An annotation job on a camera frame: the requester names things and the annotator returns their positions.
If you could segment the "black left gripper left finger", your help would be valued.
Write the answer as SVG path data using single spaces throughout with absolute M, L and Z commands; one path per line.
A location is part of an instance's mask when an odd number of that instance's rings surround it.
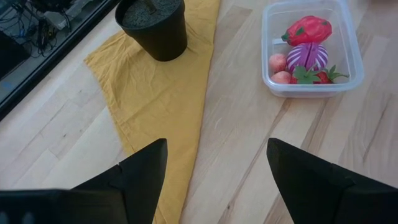
M 152 224 L 166 167 L 167 140 L 160 138 L 75 188 L 118 190 L 129 224 Z

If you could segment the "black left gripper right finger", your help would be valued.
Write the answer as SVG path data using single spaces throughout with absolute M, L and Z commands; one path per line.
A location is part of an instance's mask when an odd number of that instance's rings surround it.
M 341 195 L 354 181 L 338 166 L 280 139 L 270 138 L 267 159 L 295 224 L 333 224 Z

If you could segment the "purple white striped toy ball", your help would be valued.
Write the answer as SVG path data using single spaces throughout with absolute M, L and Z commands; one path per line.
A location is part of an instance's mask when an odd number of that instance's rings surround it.
M 296 66 L 322 70 L 328 64 L 328 51 L 318 43 L 304 43 L 292 48 L 287 54 L 287 70 L 293 73 Z

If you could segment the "clear plastic tupperware container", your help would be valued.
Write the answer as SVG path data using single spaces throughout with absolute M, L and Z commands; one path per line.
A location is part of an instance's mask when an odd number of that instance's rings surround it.
M 334 84 L 278 84 L 271 80 L 269 57 L 286 54 L 292 48 L 282 35 L 304 16 L 317 16 L 331 23 L 332 34 L 322 45 L 328 52 L 328 65 L 349 78 L 339 77 Z M 364 79 L 359 45 L 349 7 L 345 0 L 290 0 L 268 5 L 262 12 L 262 79 L 270 91 L 287 98 L 325 98 L 356 88 Z

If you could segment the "yellow cloth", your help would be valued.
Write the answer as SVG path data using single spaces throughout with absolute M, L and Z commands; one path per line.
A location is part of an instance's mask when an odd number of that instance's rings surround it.
M 180 221 L 197 156 L 219 6 L 220 0 L 185 0 L 188 45 L 172 61 L 154 60 L 122 31 L 85 59 L 127 152 L 167 140 L 155 224 Z

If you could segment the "green plant in black pot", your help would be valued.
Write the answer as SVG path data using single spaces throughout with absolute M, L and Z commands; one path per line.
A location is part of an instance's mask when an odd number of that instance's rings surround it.
M 184 0 L 121 0 L 115 19 L 152 58 L 166 62 L 187 48 Z

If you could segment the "grey floor device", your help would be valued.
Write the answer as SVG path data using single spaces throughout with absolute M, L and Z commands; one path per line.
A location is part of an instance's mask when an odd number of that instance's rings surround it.
M 71 28 L 70 23 L 76 18 L 83 8 L 93 0 L 72 0 L 72 5 L 61 12 L 47 11 L 44 13 L 46 20 L 58 30 Z

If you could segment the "black aluminium table frame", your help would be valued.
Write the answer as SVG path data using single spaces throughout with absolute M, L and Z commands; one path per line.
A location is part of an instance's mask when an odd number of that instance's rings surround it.
M 0 121 L 108 15 L 120 0 L 93 0 L 58 30 L 44 17 L 72 0 L 0 0 Z

